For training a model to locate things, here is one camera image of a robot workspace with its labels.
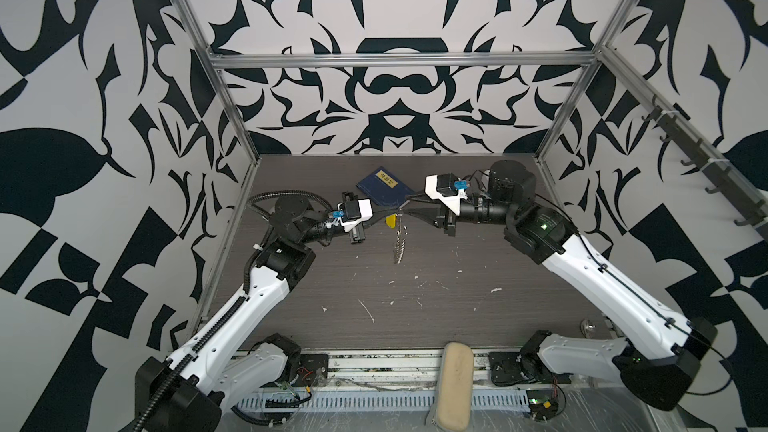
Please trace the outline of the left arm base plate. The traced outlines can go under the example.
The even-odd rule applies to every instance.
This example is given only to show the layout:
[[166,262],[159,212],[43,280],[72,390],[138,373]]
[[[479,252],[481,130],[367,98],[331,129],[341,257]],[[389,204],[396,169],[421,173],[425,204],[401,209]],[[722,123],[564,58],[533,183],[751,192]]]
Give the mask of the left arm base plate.
[[294,386],[322,386],[327,382],[329,355],[326,353],[302,353],[299,359]]

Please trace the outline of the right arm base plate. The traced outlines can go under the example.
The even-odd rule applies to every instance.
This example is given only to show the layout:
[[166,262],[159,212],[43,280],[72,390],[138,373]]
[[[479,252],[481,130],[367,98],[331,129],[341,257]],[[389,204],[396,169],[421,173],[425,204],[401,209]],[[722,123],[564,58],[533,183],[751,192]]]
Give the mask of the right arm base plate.
[[529,354],[494,351],[488,354],[491,383],[509,387],[539,381],[536,363]]

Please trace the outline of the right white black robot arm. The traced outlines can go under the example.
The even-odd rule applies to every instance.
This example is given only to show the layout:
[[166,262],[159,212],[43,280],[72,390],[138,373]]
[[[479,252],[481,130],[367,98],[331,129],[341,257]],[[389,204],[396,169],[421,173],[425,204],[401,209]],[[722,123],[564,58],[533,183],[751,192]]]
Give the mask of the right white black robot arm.
[[564,212],[539,203],[537,178],[522,163],[497,161],[477,182],[432,175],[423,191],[407,199],[425,206],[413,215],[448,235],[460,222],[503,226],[515,250],[565,280],[622,334],[592,339],[538,330],[519,352],[520,380],[576,374],[620,383],[662,411],[673,410],[689,394],[716,328],[654,298],[602,256]]

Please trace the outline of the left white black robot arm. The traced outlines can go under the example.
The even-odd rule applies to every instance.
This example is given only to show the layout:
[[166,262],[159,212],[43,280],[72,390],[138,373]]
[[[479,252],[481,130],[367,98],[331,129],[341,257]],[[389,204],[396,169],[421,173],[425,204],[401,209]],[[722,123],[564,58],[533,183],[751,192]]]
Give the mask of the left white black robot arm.
[[292,381],[301,348],[280,334],[264,339],[245,358],[233,356],[309,271],[316,257],[310,243],[329,245],[345,234],[361,242],[365,228],[401,209],[374,205],[351,192],[332,205],[302,190],[259,193],[247,205],[268,228],[245,263],[241,287],[166,359],[142,364],[135,376],[136,416],[126,430],[213,431],[257,388]]

